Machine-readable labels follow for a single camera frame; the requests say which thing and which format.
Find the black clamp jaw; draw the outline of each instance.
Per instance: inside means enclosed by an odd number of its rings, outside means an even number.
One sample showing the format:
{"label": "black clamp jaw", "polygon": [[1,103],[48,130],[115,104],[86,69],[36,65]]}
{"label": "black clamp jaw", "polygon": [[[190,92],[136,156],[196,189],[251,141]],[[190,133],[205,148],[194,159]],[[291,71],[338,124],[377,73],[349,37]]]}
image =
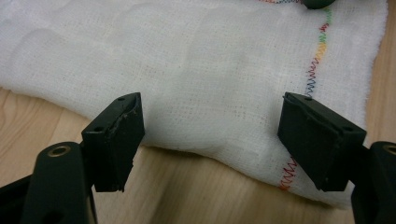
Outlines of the black clamp jaw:
{"label": "black clamp jaw", "polygon": [[144,134],[140,93],[116,99],[83,142],[47,147],[32,175],[0,188],[0,223],[97,223],[92,185],[123,191]]}
{"label": "black clamp jaw", "polygon": [[357,224],[396,220],[396,144],[363,147],[366,131],[312,98],[286,92],[278,136],[317,189],[343,191],[355,184]]}

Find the wooden table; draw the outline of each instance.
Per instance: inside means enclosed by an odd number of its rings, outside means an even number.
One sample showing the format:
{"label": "wooden table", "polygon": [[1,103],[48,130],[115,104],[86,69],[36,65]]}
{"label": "wooden table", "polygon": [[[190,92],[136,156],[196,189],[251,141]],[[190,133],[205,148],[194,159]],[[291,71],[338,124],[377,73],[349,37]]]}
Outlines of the wooden table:
{"label": "wooden table", "polygon": [[[396,1],[375,60],[367,105],[370,143],[396,142]],[[41,99],[0,89],[0,186],[32,173],[35,157],[81,141],[90,122]],[[279,190],[198,155],[141,147],[124,193],[95,193],[100,223],[353,223],[338,210]]]}

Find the rainbow zigzag stitching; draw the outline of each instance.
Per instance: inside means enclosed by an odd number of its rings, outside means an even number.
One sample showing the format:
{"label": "rainbow zigzag stitching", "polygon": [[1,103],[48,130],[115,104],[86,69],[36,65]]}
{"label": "rainbow zigzag stitching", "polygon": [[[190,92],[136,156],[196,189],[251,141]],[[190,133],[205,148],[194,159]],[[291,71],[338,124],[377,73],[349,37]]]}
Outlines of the rainbow zigzag stitching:
{"label": "rainbow zigzag stitching", "polygon": [[328,8],[324,8],[323,10],[326,12],[326,22],[319,28],[320,35],[318,38],[319,43],[317,53],[315,54],[315,58],[311,62],[311,66],[309,66],[309,70],[306,72],[308,73],[308,82],[306,84],[305,95],[310,98],[312,98],[315,85],[317,84],[317,82],[315,81],[315,79],[317,78],[317,65],[320,63],[327,49],[326,31],[332,23],[332,11]]}
{"label": "rainbow zigzag stitching", "polygon": [[[305,95],[311,98],[312,98],[311,94],[314,92],[314,88],[316,84],[315,78],[316,78],[317,65],[320,63],[327,49],[326,31],[327,28],[332,23],[332,11],[328,8],[324,8],[323,10],[326,12],[326,22],[319,28],[320,35],[318,38],[319,40],[318,49],[315,54],[315,58],[311,62],[311,66],[309,67],[310,69],[307,72],[308,83],[306,84],[307,87],[305,89]],[[297,167],[298,164],[292,156],[290,156],[290,158],[291,158],[291,162],[288,162],[288,165],[283,168],[284,174],[279,183],[279,188],[282,190],[289,190],[289,188],[291,187],[291,183],[293,182],[293,178],[296,176],[295,168]]]}
{"label": "rainbow zigzag stitching", "polygon": [[302,0],[259,0],[260,2],[281,4],[281,3],[303,3]]}

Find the wood grain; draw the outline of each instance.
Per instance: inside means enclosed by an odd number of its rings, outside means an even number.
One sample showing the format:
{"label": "wood grain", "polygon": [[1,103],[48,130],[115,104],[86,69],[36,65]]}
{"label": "wood grain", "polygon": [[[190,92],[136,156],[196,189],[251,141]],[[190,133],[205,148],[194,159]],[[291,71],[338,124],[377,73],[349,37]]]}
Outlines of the wood grain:
{"label": "wood grain", "polygon": [[[373,70],[369,141],[396,142],[396,3]],[[43,148],[81,140],[90,122],[41,99],[0,90],[0,186],[29,175]],[[220,162],[139,148],[124,193],[95,193],[100,223],[353,223],[338,210],[256,181]]]}

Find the white gauze fabric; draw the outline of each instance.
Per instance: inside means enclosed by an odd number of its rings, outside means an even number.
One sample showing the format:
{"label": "white gauze fabric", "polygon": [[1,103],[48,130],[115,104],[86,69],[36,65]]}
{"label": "white gauze fabric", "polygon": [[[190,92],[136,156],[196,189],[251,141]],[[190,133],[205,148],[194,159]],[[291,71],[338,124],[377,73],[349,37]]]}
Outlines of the white gauze fabric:
{"label": "white gauze fabric", "polygon": [[385,0],[337,0],[321,10],[272,0],[0,4],[2,87],[90,119],[140,91],[145,145],[198,153],[349,206],[352,186],[315,189],[278,140],[282,96],[309,93],[364,128]]}

